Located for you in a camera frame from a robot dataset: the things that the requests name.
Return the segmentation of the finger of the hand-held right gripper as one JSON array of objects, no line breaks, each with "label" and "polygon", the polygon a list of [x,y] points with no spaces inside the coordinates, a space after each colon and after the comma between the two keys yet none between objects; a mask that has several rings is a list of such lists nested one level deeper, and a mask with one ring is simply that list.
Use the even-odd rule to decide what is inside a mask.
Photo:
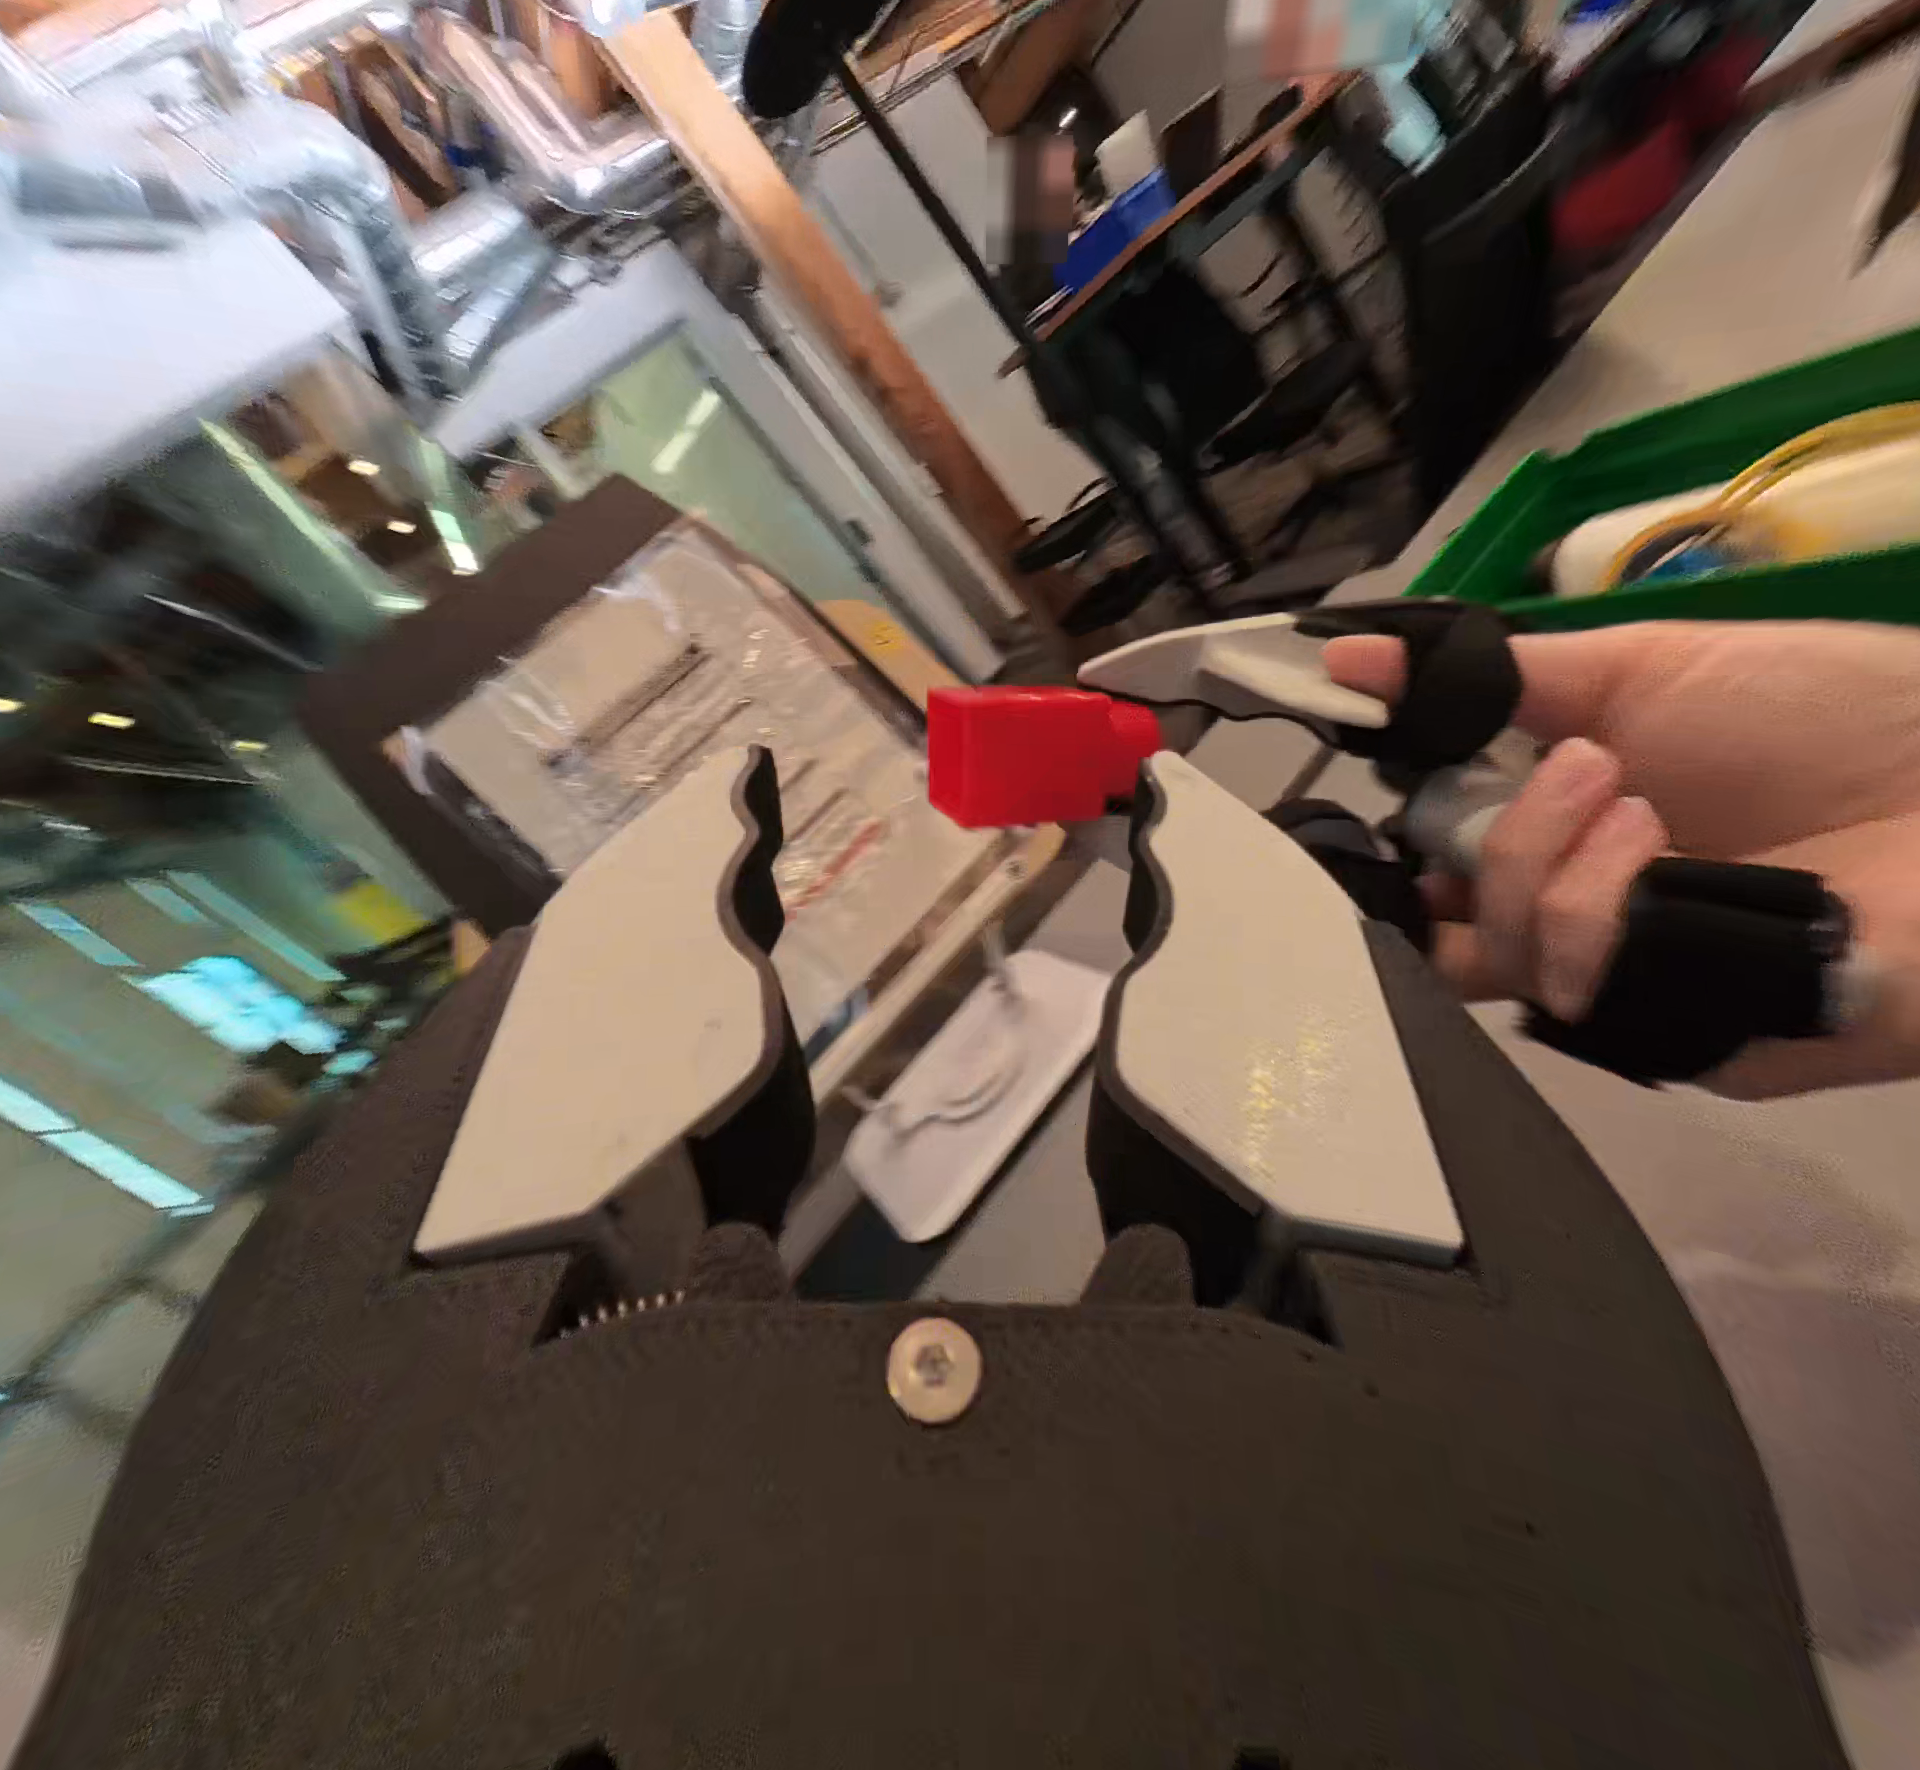
[{"label": "finger of the hand-held right gripper", "polygon": [[1078,666],[1076,683],[1124,701],[1203,705],[1233,721],[1379,729],[1389,705],[1340,685],[1316,638],[1287,611],[1161,629]]}]

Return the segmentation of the red plastic block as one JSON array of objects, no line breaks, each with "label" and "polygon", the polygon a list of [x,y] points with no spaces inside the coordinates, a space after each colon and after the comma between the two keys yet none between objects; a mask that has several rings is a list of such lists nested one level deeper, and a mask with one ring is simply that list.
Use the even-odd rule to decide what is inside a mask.
[{"label": "red plastic block", "polygon": [[1141,703],[1072,686],[944,686],[926,705],[926,794],[963,829],[1091,823],[1166,748]]}]

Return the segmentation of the white document stand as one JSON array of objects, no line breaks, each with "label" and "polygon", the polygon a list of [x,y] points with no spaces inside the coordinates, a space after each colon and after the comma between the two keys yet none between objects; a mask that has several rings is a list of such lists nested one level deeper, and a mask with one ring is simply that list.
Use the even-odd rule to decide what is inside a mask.
[{"label": "white document stand", "polygon": [[1109,973],[1051,920],[1087,865],[1058,826],[996,834],[815,1032],[820,1144],[780,1231],[792,1274],[867,1210],[907,1249],[957,1236],[1078,1078]]}]

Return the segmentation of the dark workbench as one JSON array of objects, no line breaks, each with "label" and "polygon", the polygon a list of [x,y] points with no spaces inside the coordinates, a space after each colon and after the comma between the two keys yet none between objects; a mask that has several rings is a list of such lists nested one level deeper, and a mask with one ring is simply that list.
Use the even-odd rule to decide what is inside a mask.
[{"label": "dark workbench", "polygon": [[1552,92],[1510,62],[1419,166],[1363,120],[1365,78],[1289,89],[1280,115],[1030,332],[1071,438],[1110,477],[1015,552],[1022,571],[1139,557],[1068,606],[1089,633],[1157,588],[1207,613],[1313,603],[1397,552],[1554,356]]}]

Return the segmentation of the silver ventilation duct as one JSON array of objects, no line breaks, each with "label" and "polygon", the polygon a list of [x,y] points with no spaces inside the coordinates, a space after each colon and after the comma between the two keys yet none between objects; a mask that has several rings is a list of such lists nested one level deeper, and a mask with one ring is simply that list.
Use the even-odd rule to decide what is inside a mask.
[{"label": "silver ventilation duct", "polygon": [[[494,42],[462,0],[87,0],[5,38],[5,192],[18,212],[201,225],[247,214],[333,247],[401,392],[447,400],[481,359],[449,304],[544,280],[539,212],[629,207],[666,147],[640,123],[573,133],[527,51]],[[541,0],[602,46],[702,0]],[[514,172],[415,229],[395,172],[349,123],[294,94],[352,38],[412,44]]]}]

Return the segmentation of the black round-top pole stand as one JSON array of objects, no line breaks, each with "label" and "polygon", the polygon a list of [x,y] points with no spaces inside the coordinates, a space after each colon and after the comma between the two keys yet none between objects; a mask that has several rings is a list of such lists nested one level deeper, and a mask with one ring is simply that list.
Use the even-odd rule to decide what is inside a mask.
[{"label": "black round-top pole stand", "polygon": [[743,92],[763,117],[794,113],[822,88],[836,83],[862,117],[898,179],[966,270],[1017,354],[1045,420],[1085,449],[1118,491],[1124,516],[1143,533],[1155,562],[1183,586],[1207,620],[1217,618],[1212,582],[1174,514],[1174,491],[1161,484],[1161,455],[1129,426],[1081,365],[1042,342],[998,273],[985,261],[959,212],[921,164],[860,75],[852,46],[876,21],[886,0],[766,0],[746,42]]}]

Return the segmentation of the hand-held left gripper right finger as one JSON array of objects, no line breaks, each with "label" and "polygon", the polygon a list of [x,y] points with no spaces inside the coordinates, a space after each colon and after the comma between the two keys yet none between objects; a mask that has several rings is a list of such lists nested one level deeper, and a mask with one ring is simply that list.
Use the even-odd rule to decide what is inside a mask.
[{"label": "hand-held left gripper right finger", "polygon": [[1128,960],[1091,1094],[1105,1238],[1168,1231],[1212,1307],[1297,1254],[1460,1263],[1465,1229],[1359,904],[1171,753],[1139,766],[1128,841]]}]

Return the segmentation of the green plastic bin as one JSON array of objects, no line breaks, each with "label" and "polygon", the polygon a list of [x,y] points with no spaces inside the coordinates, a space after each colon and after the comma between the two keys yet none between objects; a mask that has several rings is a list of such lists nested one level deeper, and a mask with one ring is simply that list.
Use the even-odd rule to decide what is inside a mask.
[{"label": "green plastic bin", "polygon": [[1415,575],[1409,595],[1492,606],[1518,629],[1641,621],[1861,621],[1916,625],[1916,540],[1788,562],[1661,575],[1552,595],[1537,561],[1583,519],[1733,479],[1788,438],[1847,414],[1916,402],[1914,328],[1752,374],[1597,429],[1568,452],[1534,452]]}]

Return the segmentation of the blue storage box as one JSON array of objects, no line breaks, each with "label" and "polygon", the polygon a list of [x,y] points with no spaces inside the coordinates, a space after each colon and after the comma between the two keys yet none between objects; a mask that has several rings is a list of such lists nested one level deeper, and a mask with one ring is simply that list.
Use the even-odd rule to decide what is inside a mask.
[{"label": "blue storage box", "polygon": [[1054,263],[1060,291],[1081,294],[1110,269],[1128,251],[1177,205],[1174,187],[1161,168],[1143,174],[1131,187],[1098,207],[1071,238]]}]

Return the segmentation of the white cylindrical bottle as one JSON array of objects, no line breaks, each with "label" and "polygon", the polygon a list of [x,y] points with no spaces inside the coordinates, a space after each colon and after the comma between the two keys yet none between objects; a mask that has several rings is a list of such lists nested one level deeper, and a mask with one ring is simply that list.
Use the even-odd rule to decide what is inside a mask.
[{"label": "white cylindrical bottle", "polygon": [[1716,483],[1592,516],[1534,559],[1531,584],[1559,599],[1620,591],[1623,559],[1682,535],[1722,540],[1740,559],[1727,572],[1914,543],[1918,438],[1815,452],[1740,495]]}]

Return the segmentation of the black instruction board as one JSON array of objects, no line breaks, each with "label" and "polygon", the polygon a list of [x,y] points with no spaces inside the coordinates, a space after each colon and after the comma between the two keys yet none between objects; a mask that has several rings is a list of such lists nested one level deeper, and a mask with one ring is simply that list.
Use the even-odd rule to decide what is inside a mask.
[{"label": "black instruction board", "polygon": [[316,677],[299,721],[485,937],[711,754],[780,774],[775,962],[807,1045],[995,840],[926,797],[923,714],[794,588],[626,477]]}]

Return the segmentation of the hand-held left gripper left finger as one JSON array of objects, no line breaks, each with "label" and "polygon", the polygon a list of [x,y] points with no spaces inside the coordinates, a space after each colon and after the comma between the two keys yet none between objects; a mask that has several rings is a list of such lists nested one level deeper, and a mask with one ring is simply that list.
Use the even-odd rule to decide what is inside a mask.
[{"label": "hand-held left gripper left finger", "polygon": [[803,1041],[775,949],[780,774],[707,756],[610,836],[535,923],[415,1254],[640,1263],[640,1187],[778,1236],[811,1159]]}]

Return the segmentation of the person's right hand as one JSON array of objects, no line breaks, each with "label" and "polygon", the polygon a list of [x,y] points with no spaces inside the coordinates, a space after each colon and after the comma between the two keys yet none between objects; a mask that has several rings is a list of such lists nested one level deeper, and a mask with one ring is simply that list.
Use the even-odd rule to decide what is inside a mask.
[{"label": "person's right hand", "polygon": [[1847,621],[1524,633],[1515,725],[1544,756],[1473,878],[1430,877],[1437,965],[1467,1003],[1579,1019],[1661,853],[1807,870],[1873,985],[1833,1038],[1757,1040],[1707,1075],[1769,1100],[1918,1075],[1918,633]]}]

